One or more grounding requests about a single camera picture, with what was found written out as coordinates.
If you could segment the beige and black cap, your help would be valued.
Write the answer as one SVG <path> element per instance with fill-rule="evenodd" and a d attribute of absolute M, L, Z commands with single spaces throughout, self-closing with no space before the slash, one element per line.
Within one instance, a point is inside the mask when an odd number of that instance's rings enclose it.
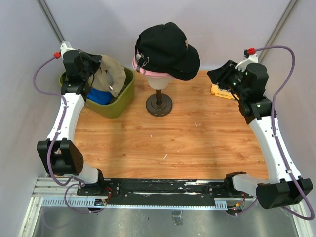
<path fill-rule="evenodd" d="M 117 98 L 122 91 L 126 80 L 124 66 L 115 59 L 101 55 L 100 67 L 89 78 L 92 88 L 111 93 Z"/>

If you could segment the blue item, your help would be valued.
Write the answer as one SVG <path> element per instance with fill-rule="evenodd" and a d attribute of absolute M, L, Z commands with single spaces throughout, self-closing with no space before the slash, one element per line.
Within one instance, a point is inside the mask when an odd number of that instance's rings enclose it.
<path fill-rule="evenodd" d="M 112 99 L 112 94 L 107 91 L 100 91 L 92 88 L 88 93 L 87 98 L 97 104 L 106 105 Z"/>

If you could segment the pink baseball cap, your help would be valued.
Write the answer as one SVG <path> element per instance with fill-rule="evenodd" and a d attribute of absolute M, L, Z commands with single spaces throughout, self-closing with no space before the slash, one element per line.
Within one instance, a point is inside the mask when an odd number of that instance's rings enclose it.
<path fill-rule="evenodd" d="M 155 65 L 153 63 L 147 62 L 147 64 L 144 66 L 143 64 L 146 61 L 143 59 L 143 53 L 139 52 L 139 50 L 135 50 L 135 55 L 132 59 L 132 67 L 137 72 L 139 72 L 142 75 L 150 76 L 154 78 L 161 78 L 161 77 L 168 77 L 174 79 L 175 77 L 167 72 L 168 66 L 165 65 Z"/>

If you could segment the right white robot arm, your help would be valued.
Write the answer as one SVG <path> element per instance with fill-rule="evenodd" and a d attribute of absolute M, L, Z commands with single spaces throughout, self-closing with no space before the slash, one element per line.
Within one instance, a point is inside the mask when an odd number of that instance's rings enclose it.
<path fill-rule="evenodd" d="M 312 189 L 295 167 L 282 139 L 275 110 L 265 93 L 267 68 L 251 62 L 240 67 L 229 60 L 222 67 L 207 72 L 211 82 L 237 96 L 239 111 L 260 145 L 268 169 L 268 179 L 245 172 L 226 175 L 224 193 L 231 198 L 245 192 L 257 198 L 264 209 L 299 204 Z"/>

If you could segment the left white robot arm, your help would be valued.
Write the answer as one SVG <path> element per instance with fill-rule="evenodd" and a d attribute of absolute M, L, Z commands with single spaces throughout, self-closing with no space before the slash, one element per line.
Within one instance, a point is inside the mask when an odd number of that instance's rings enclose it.
<path fill-rule="evenodd" d="M 47 174 L 56 184 L 66 186 L 75 180 L 78 194 L 98 196 L 106 190 L 102 171 L 84 162 L 74 143 L 74 136 L 79 115 L 90 92 L 88 80 L 100 68 L 101 56 L 71 48 L 54 53 L 43 65 L 59 58 L 63 59 L 66 70 L 59 93 L 43 91 L 33 80 L 33 86 L 39 93 L 60 98 L 55 123 L 47 138 L 38 141 L 37 152 Z"/>

